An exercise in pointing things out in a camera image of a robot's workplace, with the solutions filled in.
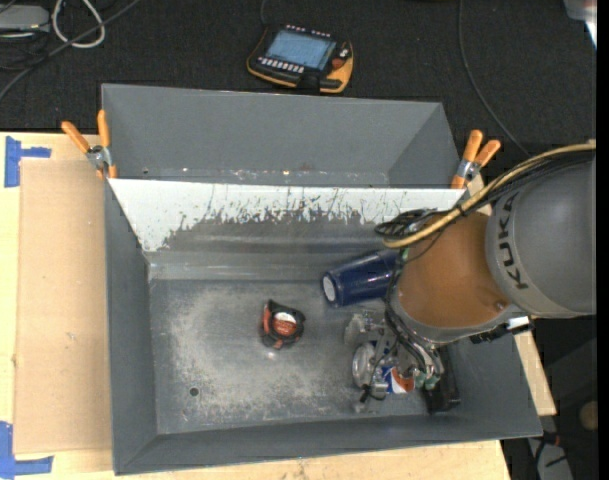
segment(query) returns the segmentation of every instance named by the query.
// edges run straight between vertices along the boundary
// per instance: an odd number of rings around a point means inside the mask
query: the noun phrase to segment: white cable
[[[93,7],[93,4],[89,0],[82,0],[82,2],[84,2],[84,5],[88,7],[89,11],[91,11],[97,22],[102,23],[102,17],[97,12],[95,7]],[[51,21],[53,22],[53,30],[55,31],[57,37],[59,37],[64,43],[66,43],[68,42],[68,38],[64,34],[62,34],[59,26],[57,25],[57,18],[60,14],[63,3],[64,0],[57,0],[57,2],[55,2],[55,7],[53,8],[53,13],[51,14]],[[101,44],[104,41],[104,38],[106,37],[106,29],[103,25],[100,27],[99,30],[100,35],[95,41],[91,43],[72,43],[71,46],[74,46],[75,48],[95,48],[97,45]]]

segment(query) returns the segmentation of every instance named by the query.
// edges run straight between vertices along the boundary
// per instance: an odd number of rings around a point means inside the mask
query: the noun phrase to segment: cardboard sheet
[[[110,448],[102,182],[22,161],[15,452]]]

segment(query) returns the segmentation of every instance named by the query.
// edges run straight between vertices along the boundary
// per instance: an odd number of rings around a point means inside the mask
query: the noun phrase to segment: bin floor
[[[319,283],[154,280],[150,294],[160,433],[361,417],[344,344],[359,308],[330,307]],[[290,348],[261,341],[269,298],[306,316]],[[388,414],[426,413],[417,393],[386,405]]]

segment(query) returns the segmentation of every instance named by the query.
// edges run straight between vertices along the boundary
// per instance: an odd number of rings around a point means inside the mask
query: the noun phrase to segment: yellow cable
[[[433,222],[432,224],[422,228],[416,233],[413,233],[410,236],[405,238],[401,238],[399,240],[387,240],[386,238],[383,240],[384,245],[390,249],[401,249],[402,247],[407,247],[427,236],[439,231],[449,223],[451,223],[454,219],[459,217],[463,212],[466,212],[470,208],[472,208],[476,203],[481,201],[491,190],[501,187],[508,183],[515,176],[519,175],[526,169],[530,168],[534,163],[539,162],[544,158],[548,158],[550,156],[555,156],[563,153],[575,152],[575,151],[591,151],[596,149],[595,141],[589,141],[587,144],[574,144],[571,146],[564,146],[561,148],[557,148],[551,151],[547,151],[545,153],[541,153],[536,155],[524,162],[518,164],[513,169],[508,171],[506,174],[498,176],[493,181],[491,181],[488,185],[481,188],[477,192],[475,192],[469,199],[467,199],[464,203],[460,205],[458,208],[454,208],[449,211],[446,215],[444,215],[439,220]]]

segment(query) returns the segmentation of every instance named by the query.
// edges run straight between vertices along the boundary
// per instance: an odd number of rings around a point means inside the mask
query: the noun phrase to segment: clamp
[[[97,128],[100,136],[100,145],[91,147],[77,127],[70,121],[62,121],[62,130],[75,143],[79,150],[86,155],[89,162],[97,169],[100,179],[104,178],[104,169],[109,178],[117,178],[117,167],[111,156],[111,136],[106,123],[106,112],[100,110],[97,114]]]
[[[493,139],[489,140],[480,150],[483,138],[484,135],[479,130],[473,130],[470,133],[462,160],[451,181],[451,188],[466,187],[502,147],[499,140]]]

